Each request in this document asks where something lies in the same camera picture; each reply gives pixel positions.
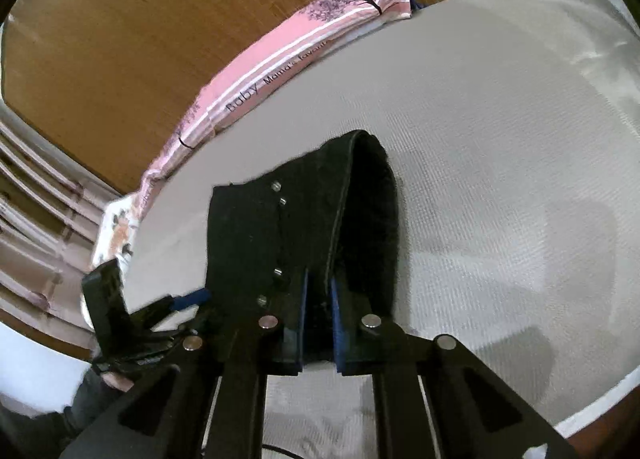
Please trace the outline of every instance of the blue padding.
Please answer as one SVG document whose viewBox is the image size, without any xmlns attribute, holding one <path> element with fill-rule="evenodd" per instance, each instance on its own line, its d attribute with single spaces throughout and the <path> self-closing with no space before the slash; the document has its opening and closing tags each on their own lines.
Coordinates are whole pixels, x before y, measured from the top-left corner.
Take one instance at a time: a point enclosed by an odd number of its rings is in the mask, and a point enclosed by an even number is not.
<svg viewBox="0 0 640 459">
<path fill-rule="evenodd" d="M 305 280 L 302 283 L 302 298 L 300 299 L 300 327 L 298 328 L 298 363 L 302 366 L 305 357 L 305 319 L 306 319 L 306 289 L 309 283 L 309 270 L 305 270 Z"/>
<path fill-rule="evenodd" d="M 347 345 L 348 336 L 342 330 L 335 277 L 331 280 L 331 305 L 334 314 L 334 362 L 336 369 L 341 373 L 344 370 L 344 348 Z"/>
<path fill-rule="evenodd" d="M 187 309 L 192 305 L 204 304 L 210 298 L 211 292 L 206 287 L 203 287 L 202 289 L 197 289 L 196 291 L 192 291 L 187 295 L 176 296 L 169 309 L 171 311 L 182 311 L 183 309 Z"/>
</svg>

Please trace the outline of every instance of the silver rivet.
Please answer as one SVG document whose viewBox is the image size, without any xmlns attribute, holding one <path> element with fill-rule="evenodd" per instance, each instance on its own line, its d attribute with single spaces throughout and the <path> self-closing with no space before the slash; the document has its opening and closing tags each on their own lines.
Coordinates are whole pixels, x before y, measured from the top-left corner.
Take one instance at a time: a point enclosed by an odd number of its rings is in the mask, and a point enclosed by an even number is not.
<svg viewBox="0 0 640 459">
<path fill-rule="evenodd" d="M 182 347 L 187 351 L 197 351 L 202 347 L 202 338 L 199 336 L 187 336 L 182 341 Z"/>
<path fill-rule="evenodd" d="M 438 344 L 440 349 L 450 351 L 456 348 L 456 339 L 451 335 L 443 334 L 442 336 L 438 336 L 436 344 Z"/>
<path fill-rule="evenodd" d="M 273 329 L 278 325 L 278 319 L 272 314 L 266 314 L 258 320 L 258 325 L 263 329 Z"/>
<path fill-rule="evenodd" d="M 370 329 L 380 327 L 380 324 L 382 324 L 382 319 L 377 314 L 373 313 L 364 315 L 360 321 L 364 327 L 368 327 Z"/>
</svg>

